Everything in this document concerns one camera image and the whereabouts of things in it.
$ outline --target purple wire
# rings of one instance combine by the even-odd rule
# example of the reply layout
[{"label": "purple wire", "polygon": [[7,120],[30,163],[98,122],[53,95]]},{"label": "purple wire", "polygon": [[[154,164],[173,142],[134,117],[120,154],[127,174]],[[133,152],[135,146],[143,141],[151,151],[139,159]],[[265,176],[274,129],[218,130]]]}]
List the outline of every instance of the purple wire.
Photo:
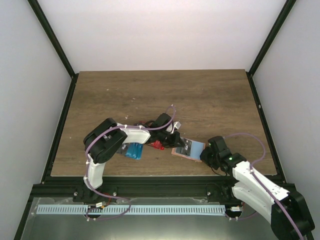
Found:
[{"label": "purple wire", "polygon": [[[293,226],[294,230],[296,231],[296,233],[298,234],[300,240],[304,240],[304,237],[302,236],[301,232],[299,231],[299,228],[297,227],[297,225],[295,224],[295,222],[293,221],[293,219],[291,218],[291,216],[289,215],[289,213],[287,212],[287,210],[285,209],[285,207],[281,204],[281,202],[272,194],[272,192],[260,181],[260,179],[256,176],[255,171],[254,171],[254,164],[262,161],[264,159],[264,157],[266,156],[266,148],[265,145],[263,144],[263,142],[257,138],[256,136],[250,134],[250,133],[246,133],[246,132],[239,132],[239,133],[235,133],[235,134],[231,134],[229,136],[226,136],[225,139],[233,137],[233,136],[237,136],[237,135],[247,135],[250,136],[254,139],[256,139],[262,146],[263,148],[263,155],[262,157],[260,157],[259,159],[253,161],[252,163],[250,163],[250,170],[251,170],[251,174],[252,176],[255,178],[255,180],[263,187],[263,189],[271,196],[271,198],[274,200],[274,202],[280,207],[280,209],[283,211],[284,215],[288,218],[289,222],[291,223],[291,225]],[[244,217],[244,218],[238,218],[238,220],[244,220],[244,219],[248,219],[253,217],[252,215],[248,216],[248,217]]]},{"label": "purple wire", "polygon": [[96,209],[100,209],[100,208],[99,208],[99,207],[88,208],[88,210],[87,210],[86,213],[85,213],[85,218],[86,218],[86,219],[90,219],[89,216],[88,216],[88,214],[89,214],[91,211],[96,210]]},{"label": "purple wire", "polygon": [[[255,211],[254,213],[250,214],[249,216],[238,217],[238,221],[247,220],[247,219],[250,219],[250,218],[252,218],[252,217],[255,217],[256,215],[258,215],[258,212],[257,212],[257,211]],[[226,216],[228,219],[236,219],[236,218],[234,218],[234,217],[228,216],[227,214],[225,214],[225,216]]]},{"label": "purple wire", "polygon": [[[167,127],[169,124],[171,124],[171,122],[174,120],[175,118],[175,115],[176,115],[176,108],[175,106],[172,104],[171,106],[169,106],[165,112],[167,112],[169,109],[173,109],[173,114],[172,114],[172,117],[170,119],[170,121],[168,123],[166,123],[165,125],[163,126],[159,126],[159,127],[154,127],[154,128],[150,128],[150,127],[144,127],[144,126],[125,126],[125,125],[120,125],[120,126],[115,126],[115,127],[111,127],[107,130],[105,130],[103,133],[101,133],[99,136],[97,136],[90,144],[89,146],[86,148],[85,150],[85,157],[86,157],[86,160],[88,162],[88,164],[86,165],[86,170],[85,170],[85,177],[87,178],[86,179],[86,183],[87,185],[89,186],[89,188],[96,194],[102,196],[102,197],[105,197],[105,198],[110,198],[110,199],[121,199],[121,200],[125,200],[129,203],[129,207],[122,213],[116,215],[116,216],[112,216],[112,217],[104,217],[104,218],[97,218],[97,220],[101,221],[101,220],[110,220],[110,219],[115,219],[115,218],[118,218],[118,217],[121,217],[123,216],[124,214],[126,214],[128,211],[130,211],[131,209],[131,203],[130,203],[130,200],[127,199],[127,198],[124,198],[124,197],[120,197],[120,196],[110,196],[110,195],[106,195],[106,194],[103,194],[97,190],[94,189],[94,187],[90,184],[89,182],[89,179],[88,179],[88,176],[89,176],[89,168],[90,168],[90,159],[88,158],[88,154],[89,154],[89,151],[90,149],[92,148],[92,146],[100,139],[102,138],[104,135],[108,134],[109,132],[113,131],[113,130],[116,130],[116,129],[124,129],[124,128],[127,128],[127,129],[142,129],[142,130],[148,130],[148,131],[155,131],[155,130],[160,130],[160,129],[163,129],[165,127]],[[88,213],[89,213],[90,210],[88,210],[86,212],[86,217],[87,219],[89,219],[88,217]]]}]

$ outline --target purple cable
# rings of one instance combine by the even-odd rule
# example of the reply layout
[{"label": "purple cable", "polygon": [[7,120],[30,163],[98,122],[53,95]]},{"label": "purple cable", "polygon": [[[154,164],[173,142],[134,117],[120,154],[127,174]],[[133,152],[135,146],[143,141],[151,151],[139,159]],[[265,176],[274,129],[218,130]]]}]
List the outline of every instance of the purple cable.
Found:
[{"label": "purple cable", "polygon": [[[89,167],[90,167],[90,159],[88,158],[88,154],[89,154],[89,151],[90,149],[92,148],[92,146],[100,139],[102,138],[104,135],[108,134],[109,132],[113,131],[113,130],[116,130],[116,129],[124,129],[124,128],[127,128],[127,129],[142,129],[142,130],[148,130],[148,131],[155,131],[155,130],[160,130],[160,129],[163,129],[165,127],[167,127],[169,124],[171,124],[171,122],[174,120],[175,118],[175,115],[176,115],[176,108],[175,106],[172,104],[171,106],[169,106],[165,112],[167,112],[169,109],[173,109],[173,114],[172,114],[172,117],[170,119],[170,121],[168,123],[166,123],[165,125],[163,126],[160,126],[160,127],[154,127],[154,128],[150,128],[150,127],[143,127],[143,126],[126,126],[126,125],[120,125],[120,126],[115,126],[115,127],[111,127],[109,129],[107,129],[106,131],[104,131],[103,133],[101,133],[99,136],[97,136],[90,144],[89,146],[86,148],[85,150],[85,157],[86,157],[86,160],[87,160],[87,165],[86,165],[86,170],[85,170],[85,177],[87,178],[86,179],[86,183],[87,185],[89,186],[89,188],[96,194],[102,196],[102,197],[105,197],[105,198],[110,198],[110,199],[121,199],[121,200],[125,200],[129,203],[129,207],[122,213],[116,215],[116,216],[112,216],[112,217],[105,217],[105,218],[96,218],[96,220],[98,221],[101,221],[101,220],[110,220],[110,219],[115,219],[115,218],[118,218],[120,216],[123,216],[124,214],[126,214],[130,208],[131,208],[131,203],[130,203],[130,200],[127,199],[127,198],[124,198],[124,197],[119,197],[119,196],[110,196],[110,195],[106,195],[106,194],[103,194],[101,192],[98,192],[97,190],[94,189],[94,187],[90,184],[89,182],[89,179],[88,179],[88,176],[89,176]],[[89,219],[88,217],[88,213],[90,212],[90,210],[88,210],[86,212],[86,217],[87,219]]]},{"label": "purple cable", "polygon": [[[250,219],[250,218],[252,218],[252,217],[255,217],[256,215],[258,215],[258,212],[257,212],[257,211],[255,211],[254,213],[250,214],[249,216],[238,217],[238,221],[247,220],[247,219]],[[225,214],[225,216],[226,216],[227,218],[229,218],[229,219],[236,219],[236,218],[234,218],[234,217],[228,216],[227,214]]]},{"label": "purple cable", "polygon": [[246,133],[246,132],[240,132],[240,133],[235,133],[235,134],[231,134],[229,136],[226,136],[225,139],[233,137],[233,136],[237,136],[237,135],[247,135],[250,136],[254,139],[256,139],[262,146],[263,148],[263,155],[262,157],[260,157],[259,159],[253,161],[252,163],[250,163],[250,170],[251,170],[251,174],[252,176],[255,178],[255,180],[263,187],[263,189],[271,196],[271,198],[274,200],[274,202],[280,207],[280,209],[283,211],[284,215],[288,218],[289,222],[291,223],[291,225],[293,226],[294,230],[296,231],[296,233],[298,234],[300,240],[304,240],[304,237],[302,236],[301,232],[299,231],[299,228],[297,227],[297,225],[295,224],[295,222],[293,221],[293,219],[291,218],[291,216],[289,215],[289,213],[287,212],[287,210],[285,209],[285,207],[281,204],[281,202],[272,194],[272,192],[260,181],[260,179],[256,176],[255,171],[253,170],[254,168],[254,164],[262,161],[266,155],[266,148],[265,145],[263,144],[263,142],[257,138],[256,136],[250,134],[250,133]]}]

